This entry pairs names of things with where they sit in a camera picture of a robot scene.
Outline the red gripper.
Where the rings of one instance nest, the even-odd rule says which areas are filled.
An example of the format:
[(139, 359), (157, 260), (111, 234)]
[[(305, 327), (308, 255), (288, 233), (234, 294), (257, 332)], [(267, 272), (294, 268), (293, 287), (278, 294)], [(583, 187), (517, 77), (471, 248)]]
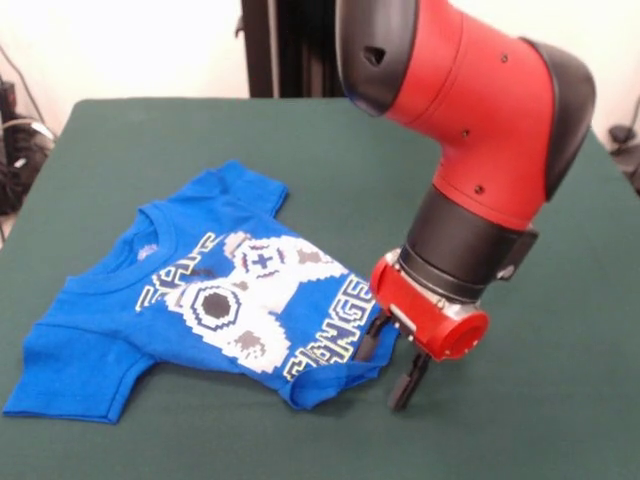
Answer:
[(399, 377), (389, 396), (388, 407), (394, 412), (403, 411), (424, 379), (432, 357), (442, 361), (468, 354), (488, 330), (488, 315), (475, 303), (448, 300), (419, 285), (401, 269), (397, 252), (386, 253), (376, 263), (370, 289), (385, 312), (379, 312), (369, 325), (355, 360), (371, 359), (391, 316), (426, 352), (413, 357), (410, 369)]

